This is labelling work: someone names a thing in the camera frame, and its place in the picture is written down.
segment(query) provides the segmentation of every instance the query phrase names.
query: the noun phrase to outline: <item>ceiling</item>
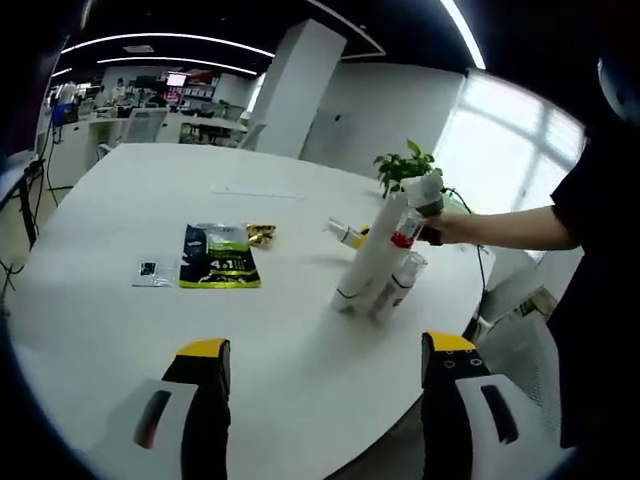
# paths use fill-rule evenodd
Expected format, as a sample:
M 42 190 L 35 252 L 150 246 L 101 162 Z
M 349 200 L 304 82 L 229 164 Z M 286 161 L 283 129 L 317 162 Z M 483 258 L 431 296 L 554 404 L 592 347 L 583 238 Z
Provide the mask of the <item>ceiling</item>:
M 533 90 L 586 124 L 607 111 L 598 87 L 598 55 L 587 2 L 455 2 L 489 73 Z M 358 58 L 345 61 L 405 63 L 457 72 L 473 67 L 458 30 L 439 0 L 191 0 L 164 4 L 154 0 L 98 0 L 94 4 L 85 29 L 73 35 L 67 46 L 110 35 L 171 32 L 215 37 L 275 53 L 289 27 L 314 18 L 348 39 L 344 55 Z M 69 52 L 62 56 L 58 70 L 72 67 L 75 73 L 95 68 L 97 60 L 131 56 L 122 48 L 127 45 L 150 45 L 154 49 L 154 53 L 137 55 L 186 57 L 258 74 L 271 62 L 260 53 L 207 41 L 137 38 Z

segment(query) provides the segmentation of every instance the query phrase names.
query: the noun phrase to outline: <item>potted plant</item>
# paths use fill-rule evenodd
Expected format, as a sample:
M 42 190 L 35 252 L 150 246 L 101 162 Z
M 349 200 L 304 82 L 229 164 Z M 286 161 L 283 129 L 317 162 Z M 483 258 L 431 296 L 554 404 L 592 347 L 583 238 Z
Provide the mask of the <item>potted plant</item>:
M 389 192 L 400 190 L 400 180 L 403 178 L 420 177 L 432 170 L 442 175 L 442 170 L 434 165 L 433 155 L 423 153 L 420 147 L 408 138 L 407 147 L 411 150 L 409 158 L 403 158 L 397 153 L 387 153 L 373 161 L 374 165 L 378 165 L 380 185 L 384 185 L 382 198 L 387 198 Z

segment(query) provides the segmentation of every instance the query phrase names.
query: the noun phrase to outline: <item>green package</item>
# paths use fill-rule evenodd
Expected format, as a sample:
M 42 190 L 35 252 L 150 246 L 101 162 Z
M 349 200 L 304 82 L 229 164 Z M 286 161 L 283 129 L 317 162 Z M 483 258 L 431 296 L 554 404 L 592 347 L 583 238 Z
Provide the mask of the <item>green package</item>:
M 181 287 L 254 288 L 260 283 L 246 225 L 187 225 L 180 266 Z

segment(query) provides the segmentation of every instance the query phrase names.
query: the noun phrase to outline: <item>person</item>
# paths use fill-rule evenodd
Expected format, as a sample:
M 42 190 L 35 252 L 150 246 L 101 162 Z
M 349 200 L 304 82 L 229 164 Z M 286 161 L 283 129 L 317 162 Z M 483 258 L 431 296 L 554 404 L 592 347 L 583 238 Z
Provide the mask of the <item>person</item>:
M 626 321 L 633 315 L 634 281 L 623 274 L 624 266 L 631 267 L 625 242 L 634 238 L 631 195 L 640 158 L 640 68 L 623 68 L 614 56 L 605 56 L 598 72 L 617 118 L 612 116 L 610 124 L 591 136 L 579 162 L 551 195 L 552 205 L 499 215 L 444 212 L 426 220 L 441 243 L 584 250 L 548 322 L 559 355 L 561 445 L 577 447 L 553 478 L 583 478 L 587 472 L 613 468 L 616 462 L 605 461 L 605 455 L 607 442 L 616 434 L 608 429 L 629 421 L 618 393 L 621 385 L 613 377 L 625 363 L 624 343 L 615 329 L 626 332 L 632 327 Z M 617 351 L 618 368 L 603 362 L 601 348 Z
M 116 86 L 111 89 L 111 102 L 116 104 L 121 100 L 124 100 L 126 96 L 126 91 L 124 88 L 124 80 L 119 78 L 116 82 Z
M 104 91 L 104 85 L 100 85 L 100 91 L 96 94 L 96 98 L 93 99 L 93 108 L 102 108 L 108 101 L 107 93 Z
M 56 106 L 53 108 L 53 126 L 60 127 L 64 124 L 67 114 L 73 109 L 73 100 L 78 89 L 73 81 L 65 83 L 58 90 Z
M 149 99 L 149 103 L 155 103 L 160 108 L 167 106 L 167 101 L 158 92 L 154 92 L 153 96 Z

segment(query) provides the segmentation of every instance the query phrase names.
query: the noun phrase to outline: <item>table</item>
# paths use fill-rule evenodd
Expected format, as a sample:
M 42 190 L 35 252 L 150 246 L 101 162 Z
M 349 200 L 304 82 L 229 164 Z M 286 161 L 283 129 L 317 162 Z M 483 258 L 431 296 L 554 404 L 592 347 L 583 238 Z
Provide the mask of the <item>table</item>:
M 248 130 L 245 125 L 225 118 L 192 117 L 182 115 L 181 113 L 168 113 L 167 118 L 160 129 L 160 133 L 158 134 L 158 142 L 178 143 L 180 140 L 182 125 L 185 123 L 189 125 L 206 125 L 208 127 L 225 128 L 227 130 L 236 130 L 240 132 L 246 132 Z
M 62 127 L 63 142 L 56 145 L 49 177 L 53 188 L 73 187 L 97 162 L 96 149 L 101 143 L 115 147 L 128 118 L 98 117 L 70 123 Z M 158 143 L 178 143 L 183 123 L 208 125 L 229 130 L 247 131 L 247 127 L 224 118 L 189 117 L 168 113 Z
M 252 192 L 253 195 L 213 192 Z M 421 334 L 462 333 L 481 294 L 476 250 L 416 247 L 429 261 L 391 321 L 328 308 L 354 253 L 329 216 L 370 223 L 377 182 L 210 146 L 125 144 L 69 193 L 16 279 L 10 336 L 35 398 L 86 452 L 109 412 L 181 347 L 231 340 L 230 479 L 321 479 L 355 459 L 421 394 Z M 187 222 L 277 225 L 255 249 L 259 289 L 133 288 L 140 256 L 180 256 Z M 493 254 L 483 254 L 489 276 Z M 110 466 L 88 457 L 108 475 Z

